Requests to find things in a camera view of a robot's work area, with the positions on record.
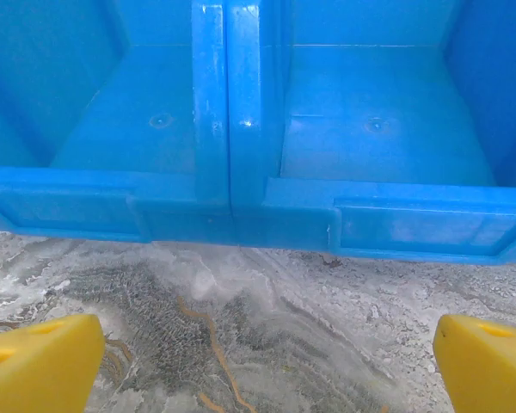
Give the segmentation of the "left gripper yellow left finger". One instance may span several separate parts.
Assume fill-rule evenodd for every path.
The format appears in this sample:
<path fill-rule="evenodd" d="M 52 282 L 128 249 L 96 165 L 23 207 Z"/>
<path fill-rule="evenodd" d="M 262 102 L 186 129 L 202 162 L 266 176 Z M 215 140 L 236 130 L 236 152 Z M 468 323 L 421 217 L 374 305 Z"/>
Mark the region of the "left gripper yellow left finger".
<path fill-rule="evenodd" d="M 1 332 L 0 413 L 83 413 L 104 350 L 93 314 Z"/>

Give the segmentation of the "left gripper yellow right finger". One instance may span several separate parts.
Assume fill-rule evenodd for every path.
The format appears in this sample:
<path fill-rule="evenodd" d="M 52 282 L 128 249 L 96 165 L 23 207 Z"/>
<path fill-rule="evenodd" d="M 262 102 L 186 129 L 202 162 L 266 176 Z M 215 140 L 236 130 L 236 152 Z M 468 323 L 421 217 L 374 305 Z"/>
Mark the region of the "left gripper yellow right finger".
<path fill-rule="evenodd" d="M 516 413 L 516 328 L 444 315 L 433 352 L 455 413 Z"/>

